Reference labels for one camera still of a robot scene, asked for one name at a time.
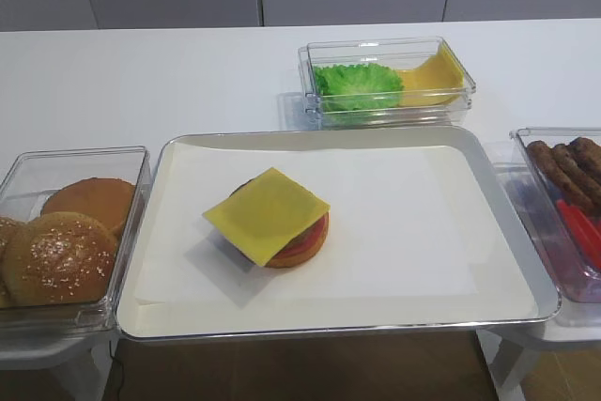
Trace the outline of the yellow cheese slice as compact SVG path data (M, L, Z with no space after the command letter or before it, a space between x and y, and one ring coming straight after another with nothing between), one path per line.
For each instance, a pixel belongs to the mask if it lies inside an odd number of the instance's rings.
M246 257L265 267L329 211L328 203L271 167L203 217Z

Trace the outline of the sesame bun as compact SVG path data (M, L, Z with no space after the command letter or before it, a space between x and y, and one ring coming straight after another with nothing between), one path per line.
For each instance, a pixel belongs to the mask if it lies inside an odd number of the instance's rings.
M0 221L0 257L4 259L6 248L14 237L14 235L24 226L24 222L13 220L9 217L2 216ZM10 295L4 283L0 280L0 305L1 308L7 308L11 305Z
M112 274L118 240L76 212L43 214L21 226L3 253L3 282L19 306L99 301Z

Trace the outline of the green lettuce leaf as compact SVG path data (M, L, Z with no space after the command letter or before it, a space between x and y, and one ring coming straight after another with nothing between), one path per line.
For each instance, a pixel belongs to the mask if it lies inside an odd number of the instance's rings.
M316 67L314 78L325 113L395 108L405 88L395 70L376 63Z

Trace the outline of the clear lettuce cheese container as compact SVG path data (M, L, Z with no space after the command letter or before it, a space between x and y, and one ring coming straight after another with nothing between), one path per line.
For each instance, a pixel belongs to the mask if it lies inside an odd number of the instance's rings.
M314 68L332 65L376 63L391 68L415 69L440 48L447 48L464 75L464 86L456 98L443 104L389 109L325 113L318 94ZM442 37L405 39L364 39L310 42L299 49L300 81L304 110L319 129L358 129L405 125L457 124L471 108L476 83L448 42Z

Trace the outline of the dark patty on burger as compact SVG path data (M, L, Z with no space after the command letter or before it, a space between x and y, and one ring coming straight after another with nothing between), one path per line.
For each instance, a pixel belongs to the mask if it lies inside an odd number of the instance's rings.
M230 193L229 196L233 196L235 193L237 193L238 191L240 191L242 188L246 187L247 185L249 185L252 181L254 181L255 177L247 180L246 182L244 182L243 184L239 185L233 192Z

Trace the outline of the bottom burger bun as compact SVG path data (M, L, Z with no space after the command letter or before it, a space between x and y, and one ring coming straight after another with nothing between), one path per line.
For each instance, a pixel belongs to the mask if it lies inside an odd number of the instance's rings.
M277 253L267 264L267 268L271 269L288 269L294 268L298 265L301 265L311 258L313 258L322 248L325 239L323 242L319 242L311 248L307 249L303 254L289 255L284 257L278 257Z

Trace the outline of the yellow cheese slices in container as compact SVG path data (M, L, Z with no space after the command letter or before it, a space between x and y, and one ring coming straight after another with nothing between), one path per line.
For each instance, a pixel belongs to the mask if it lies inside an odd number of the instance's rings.
M464 75L447 48L440 48L415 69L396 71L403 83L400 106L422 107L443 104L456 98L464 86Z

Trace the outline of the plain bun bottom in container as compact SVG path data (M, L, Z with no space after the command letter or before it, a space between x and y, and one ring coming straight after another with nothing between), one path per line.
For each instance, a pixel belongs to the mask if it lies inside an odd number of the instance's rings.
M119 178L92 177L72 183L52 194L41 214L77 212L102 223L121 239L135 187Z

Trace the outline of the clear bun container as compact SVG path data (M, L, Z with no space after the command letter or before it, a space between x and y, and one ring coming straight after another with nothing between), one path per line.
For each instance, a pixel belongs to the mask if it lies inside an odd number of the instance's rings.
M131 249L151 185L144 147L108 147L25 152L1 183L1 217L28 222L58 190L92 177L119 178L135 187L128 219L105 295L95 302L19 306L13 299L1 308L1 333L83 334L111 328Z

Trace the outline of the white metal serving tray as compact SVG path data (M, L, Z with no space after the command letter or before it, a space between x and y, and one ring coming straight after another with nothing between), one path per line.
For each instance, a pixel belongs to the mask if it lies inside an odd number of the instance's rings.
M310 261L260 268L205 219L276 168L326 201ZM186 135L162 150L116 309L134 339L543 322L559 293L480 142L454 126Z

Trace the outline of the brown meat patty left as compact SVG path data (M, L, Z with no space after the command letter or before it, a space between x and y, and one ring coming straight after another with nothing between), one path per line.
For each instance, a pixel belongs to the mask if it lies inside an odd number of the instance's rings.
M527 152L539 171L561 191L566 200L584 213L594 213L595 204L591 198L560 168L545 142L537 140L529 143Z

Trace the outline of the brown meat patty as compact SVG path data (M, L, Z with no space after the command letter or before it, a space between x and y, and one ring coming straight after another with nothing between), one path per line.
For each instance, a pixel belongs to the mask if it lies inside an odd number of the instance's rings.
M529 143L527 152L539 171L561 191L566 200L584 213L594 213L595 204L591 198L560 168L545 142L537 140Z
M569 143L578 167L597 183L601 180L600 145L586 137L578 137Z
M551 152L562 171L593 202L594 208L600 210L600 185L578 166L567 145L558 144L551 149Z

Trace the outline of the brown meat patty right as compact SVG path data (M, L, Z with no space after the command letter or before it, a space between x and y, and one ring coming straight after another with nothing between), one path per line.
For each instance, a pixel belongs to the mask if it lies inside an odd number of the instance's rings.
M600 145L586 137L578 137L569 143L578 167L597 183L601 180Z

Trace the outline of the brown meat patty middle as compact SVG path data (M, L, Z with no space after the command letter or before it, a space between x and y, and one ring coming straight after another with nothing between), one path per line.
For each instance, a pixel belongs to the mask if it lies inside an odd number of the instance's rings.
M594 208L600 210L600 185L578 166L567 145L558 144L551 149L551 152L562 171L593 202Z

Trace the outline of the red tomato slices in container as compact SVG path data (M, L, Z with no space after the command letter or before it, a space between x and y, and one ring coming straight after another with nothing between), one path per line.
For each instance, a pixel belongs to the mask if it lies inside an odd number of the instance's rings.
M578 207L567 204L562 199L555 205L580 250L592 266L600 270L600 231Z

